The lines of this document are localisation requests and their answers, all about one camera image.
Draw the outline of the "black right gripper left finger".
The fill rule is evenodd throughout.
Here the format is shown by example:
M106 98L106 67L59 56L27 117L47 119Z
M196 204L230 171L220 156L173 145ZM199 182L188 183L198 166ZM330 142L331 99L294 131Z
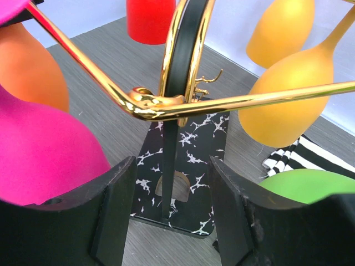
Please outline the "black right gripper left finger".
M136 158L43 204L1 202L2 265L121 265Z

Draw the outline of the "yellow wine glass cluster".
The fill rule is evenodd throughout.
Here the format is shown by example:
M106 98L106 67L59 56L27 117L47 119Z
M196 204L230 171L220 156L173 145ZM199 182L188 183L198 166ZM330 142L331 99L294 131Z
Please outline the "yellow wine glass cluster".
M269 68L301 50L315 19L315 1L273 1L248 42L246 53L257 65Z

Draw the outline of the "pink plastic wine glass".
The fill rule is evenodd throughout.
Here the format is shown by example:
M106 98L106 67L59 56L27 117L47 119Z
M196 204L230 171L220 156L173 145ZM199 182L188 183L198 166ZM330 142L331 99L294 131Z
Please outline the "pink plastic wine glass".
M1 199L41 204L110 169L91 131L69 112L21 100L1 85Z

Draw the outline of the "red plastic wine glass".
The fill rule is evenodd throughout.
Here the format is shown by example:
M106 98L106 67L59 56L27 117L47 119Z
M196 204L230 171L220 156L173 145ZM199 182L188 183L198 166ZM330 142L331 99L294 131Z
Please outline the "red plastic wine glass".
M142 44L164 44L175 8L175 0L127 0L128 36Z

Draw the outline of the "orange plastic wine glass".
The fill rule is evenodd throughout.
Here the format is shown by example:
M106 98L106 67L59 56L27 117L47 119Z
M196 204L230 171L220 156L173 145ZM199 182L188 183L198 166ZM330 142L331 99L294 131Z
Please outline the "orange plastic wine glass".
M1 28L1 85L21 100L69 112L59 65L22 23Z

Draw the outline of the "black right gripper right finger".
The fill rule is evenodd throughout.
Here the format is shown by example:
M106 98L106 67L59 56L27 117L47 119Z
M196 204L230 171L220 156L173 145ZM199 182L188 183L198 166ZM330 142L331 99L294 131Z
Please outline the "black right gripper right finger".
M223 265L354 264L354 194L304 204L261 187L214 157L208 167Z

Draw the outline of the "gold wine glass rack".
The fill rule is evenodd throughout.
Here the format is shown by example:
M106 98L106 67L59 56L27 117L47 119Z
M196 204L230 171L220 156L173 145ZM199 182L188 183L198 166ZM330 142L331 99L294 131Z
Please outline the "gold wine glass rack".
M121 90L98 66L96 66L74 43L52 23L32 1L26 1L25 9L62 46L62 48L91 76L102 90L131 116L145 121L163 123L161 210L154 218L148 212L133 214L135 220L168 229L195 238L206 238L212 233L212 214L207 213L210 200L206 197L200 204L192 204L187 216L170 217L173 208L171 195L177 155L178 128L188 117L255 108L264 105L308 100L354 91L354 82L336 83L264 93L254 96L193 101L198 83L197 72L214 1L181 1L171 20L166 39L164 60L161 67L159 93L154 95L144 87Z

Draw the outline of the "green plastic wine glass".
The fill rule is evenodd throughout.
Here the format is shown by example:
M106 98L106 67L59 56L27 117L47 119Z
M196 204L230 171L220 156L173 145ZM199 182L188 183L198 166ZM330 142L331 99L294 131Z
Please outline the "green plastic wine glass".
M354 179L338 173L296 169L277 173L259 185L282 197L311 204L330 195L354 194Z

